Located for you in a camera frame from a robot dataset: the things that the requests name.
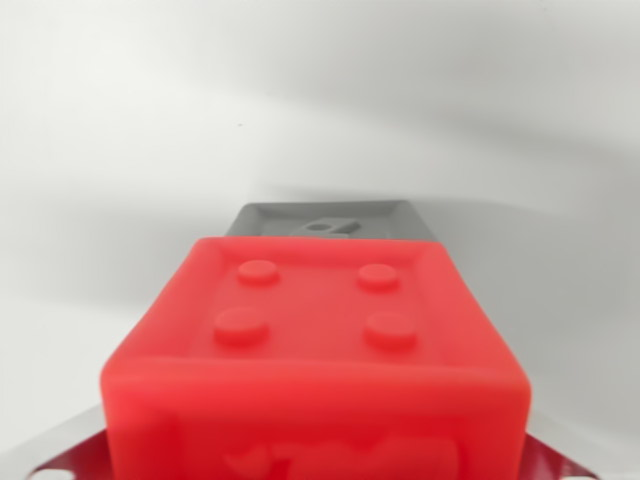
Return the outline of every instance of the gray surface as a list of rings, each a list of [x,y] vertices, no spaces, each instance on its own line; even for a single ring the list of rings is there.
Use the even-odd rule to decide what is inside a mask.
[[[252,203],[242,208],[227,235],[435,240],[403,200]]]

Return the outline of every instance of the red plastic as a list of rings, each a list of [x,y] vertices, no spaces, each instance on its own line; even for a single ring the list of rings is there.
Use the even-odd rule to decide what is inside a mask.
[[[514,480],[517,361],[435,242],[200,240],[102,376],[118,480]]]

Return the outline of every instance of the lego stud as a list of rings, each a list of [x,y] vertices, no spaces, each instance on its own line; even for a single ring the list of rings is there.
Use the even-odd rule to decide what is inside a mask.
[[[267,285],[278,280],[278,266],[269,260],[249,260],[238,267],[238,278],[243,283]]]
[[[417,340],[414,322],[399,313],[379,312],[367,318],[364,338],[382,350],[407,350]]]
[[[358,270],[358,281],[367,290],[387,290],[398,285],[398,272],[384,263],[371,263]]]
[[[216,342],[242,347],[264,340],[269,332],[264,316],[255,308],[238,307],[220,313],[213,325]]]

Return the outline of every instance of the hole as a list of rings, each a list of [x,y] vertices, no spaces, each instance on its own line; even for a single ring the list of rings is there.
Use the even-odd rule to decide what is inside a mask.
[[[331,228],[331,225],[327,223],[312,223],[307,227],[307,230],[313,230],[314,232],[319,232],[321,230],[328,230]]]
[[[75,480],[75,478],[73,472],[57,468],[45,468],[29,476],[29,480]]]

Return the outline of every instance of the white backdrop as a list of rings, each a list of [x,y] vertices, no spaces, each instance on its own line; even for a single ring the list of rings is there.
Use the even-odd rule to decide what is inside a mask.
[[[537,407],[640,451],[640,3],[0,0],[0,451],[249,201],[406,198]]]

